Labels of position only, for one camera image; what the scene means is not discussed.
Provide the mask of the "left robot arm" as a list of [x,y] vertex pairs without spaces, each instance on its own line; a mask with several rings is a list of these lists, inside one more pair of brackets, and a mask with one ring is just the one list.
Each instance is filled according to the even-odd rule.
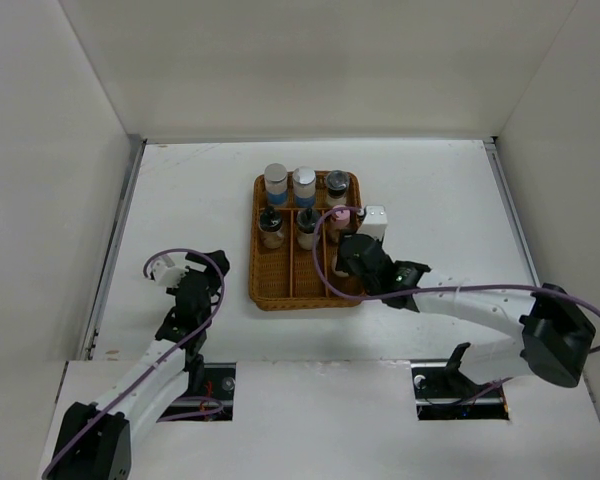
[[[183,255],[182,262],[173,255]],[[165,288],[174,305],[141,359],[106,393],[65,412],[44,479],[126,479],[132,448],[179,397],[204,387],[200,351],[224,300],[226,253],[188,248],[152,255],[146,279]]]

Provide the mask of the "silver-lid jar blue label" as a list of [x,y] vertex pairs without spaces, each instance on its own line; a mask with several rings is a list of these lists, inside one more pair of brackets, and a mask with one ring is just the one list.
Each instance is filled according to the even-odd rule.
[[316,203],[316,173],[313,169],[301,166],[292,174],[294,205],[298,208],[312,208]]
[[286,207],[288,203],[288,172],[280,163],[269,164],[264,170],[267,203],[272,207]]

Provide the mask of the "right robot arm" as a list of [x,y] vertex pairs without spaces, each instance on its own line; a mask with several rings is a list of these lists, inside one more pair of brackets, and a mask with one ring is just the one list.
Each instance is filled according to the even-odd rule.
[[455,395],[518,376],[535,375],[564,388],[580,382],[596,330],[557,286],[462,286],[426,264],[392,260],[379,240],[364,234],[341,239],[336,266],[391,308],[447,316],[502,334],[492,343],[455,347],[443,373]]

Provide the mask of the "black-cap bottle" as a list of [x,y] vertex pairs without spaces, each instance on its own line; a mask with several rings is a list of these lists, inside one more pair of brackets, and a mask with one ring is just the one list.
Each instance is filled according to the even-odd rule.
[[320,213],[312,208],[300,210],[296,216],[296,241],[298,246],[304,250],[311,250],[314,238],[315,229]]
[[259,238],[263,246],[273,250],[282,246],[284,235],[284,222],[281,213],[272,206],[267,206],[260,214],[258,220]]

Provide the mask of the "yellow-cap bottle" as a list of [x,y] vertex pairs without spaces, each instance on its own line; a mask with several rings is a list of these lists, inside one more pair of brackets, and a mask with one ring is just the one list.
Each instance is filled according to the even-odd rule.
[[332,258],[331,271],[335,276],[340,278],[348,278],[350,276],[347,261],[338,254]]

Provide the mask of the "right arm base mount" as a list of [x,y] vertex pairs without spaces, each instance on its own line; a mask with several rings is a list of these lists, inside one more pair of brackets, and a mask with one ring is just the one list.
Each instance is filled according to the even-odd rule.
[[459,370],[468,342],[447,360],[411,364],[415,409],[420,421],[509,420],[504,380],[476,384]]

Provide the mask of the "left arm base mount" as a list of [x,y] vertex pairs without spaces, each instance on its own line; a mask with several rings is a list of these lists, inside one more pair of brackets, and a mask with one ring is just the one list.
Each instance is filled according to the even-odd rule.
[[159,422],[223,422],[233,419],[237,367],[206,364],[203,375],[159,417]]

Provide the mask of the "dark-lid spice grinder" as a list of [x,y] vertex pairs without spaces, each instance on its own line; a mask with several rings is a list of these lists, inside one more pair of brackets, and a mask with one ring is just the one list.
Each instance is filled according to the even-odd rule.
[[350,186],[349,174],[342,170],[332,170],[325,177],[326,205],[329,208],[345,205]]

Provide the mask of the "pink-cap bottle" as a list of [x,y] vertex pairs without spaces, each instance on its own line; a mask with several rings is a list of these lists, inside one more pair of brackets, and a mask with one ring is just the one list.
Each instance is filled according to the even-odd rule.
[[351,222],[351,211],[344,205],[336,205],[333,207],[333,213],[327,220],[327,232],[336,242],[341,232],[347,229]]

